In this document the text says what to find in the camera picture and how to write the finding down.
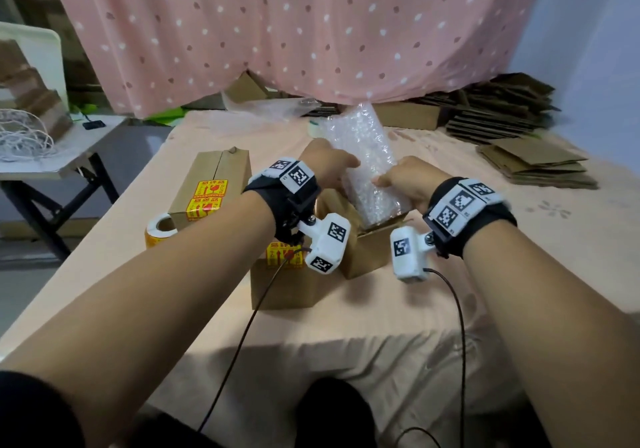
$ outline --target peach tablecloth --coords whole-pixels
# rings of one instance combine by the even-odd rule
[[[222,111],[189,113],[0,339],[0,356],[144,250],[145,225],[167,210],[197,152],[233,145],[249,149],[252,168],[258,170],[279,156],[298,156],[309,141],[305,122],[230,135],[229,129],[239,131],[243,123],[242,117]],[[587,167],[601,190],[513,186],[476,156],[472,145],[440,132],[386,132],[396,157],[416,154],[494,186],[534,241],[620,308],[640,313],[640,181],[628,171],[590,160]],[[409,220],[424,226],[416,218]],[[519,392],[508,357],[461,260],[434,258],[433,264],[463,303],[468,408],[499,408]],[[456,412],[460,327],[454,301],[439,279],[404,285],[387,266],[350,282],[333,274],[324,288],[326,295],[313,308],[257,315],[206,434],[234,447],[292,445],[293,407],[313,379],[328,375],[347,379],[363,393],[384,440],[409,426],[428,428]],[[247,276],[150,402],[196,427],[250,314]]]

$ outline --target tape roll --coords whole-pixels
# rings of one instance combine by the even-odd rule
[[[145,230],[145,244],[148,248],[154,247],[159,242],[169,239],[177,234],[177,229],[173,225],[173,220],[168,213],[161,213],[149,221]]]

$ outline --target pink polka dot curtain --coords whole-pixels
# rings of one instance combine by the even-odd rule
[[[62,0],[116,111],[138,117],[245,69],[352,104],[451,90],[505,70],[534,0]]]

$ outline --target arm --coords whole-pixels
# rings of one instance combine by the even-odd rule
[[[408,157],[378,181],[425,213],[448,177]],[[631,318],[505,220],[479,230],[463,256],[551,443],[636,446],[640,338]]]
[[[325,140],[313,141],[301,159],[323,187],[337,185],[348,166],[359,164]],[[1,367],[56,388],[75,412],[86,445],[107,445],[180,360],[274,233],[267,204],[255,192],[244,193],[97,282]]]

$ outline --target bubble wrap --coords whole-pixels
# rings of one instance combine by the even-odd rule
[[[371,103],[361,103],[349,112],[320,123],[323,135],[334,148],[355,154],[360,167],[348,169],[342,183],[347,198],[362,217],[365,229],[411,210],[411,203],[392,188],[371,183],[396,164],[387,136]]]

